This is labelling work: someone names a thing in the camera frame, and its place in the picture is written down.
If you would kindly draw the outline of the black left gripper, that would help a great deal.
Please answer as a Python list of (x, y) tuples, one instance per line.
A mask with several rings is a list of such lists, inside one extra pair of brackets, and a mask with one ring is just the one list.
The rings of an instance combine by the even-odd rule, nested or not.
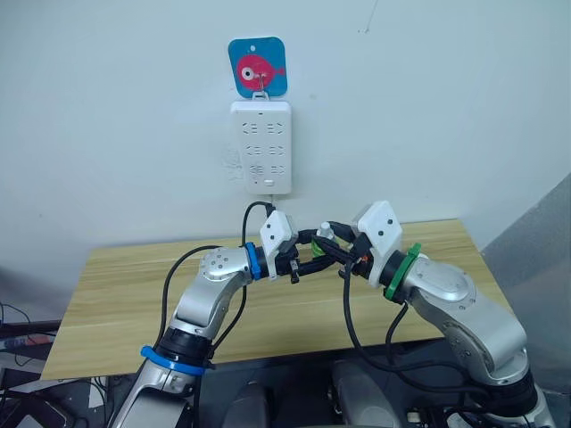
[[(303, 229), (298, 232), (296, 243), (300, 245), (318, 243), (318, 229)], [(323, 271), (334, 264), (343, 264), (342, 259), (330, 255), (319, 256), (300, 263), (299, 252), (295, 245), (275, 258), (277, 276), (289, 276), (292, 284), (298, 284), (300, 275), (311, 275)]]

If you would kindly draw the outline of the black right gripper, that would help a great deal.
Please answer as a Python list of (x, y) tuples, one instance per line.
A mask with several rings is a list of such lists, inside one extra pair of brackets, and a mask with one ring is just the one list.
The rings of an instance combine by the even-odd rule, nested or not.
[(354, 275), (369, 275), (374, 263), (371, 253), (372, 244), (364, 233), (356, 236), (350, 225), (329, 221), (328, 224), (334, 235), (347, 243), (352, 243), (350, 251), (345, 250), (336, 243), (322, 243), (324, 252), (330, 264), (343, 265), (340, 277)]

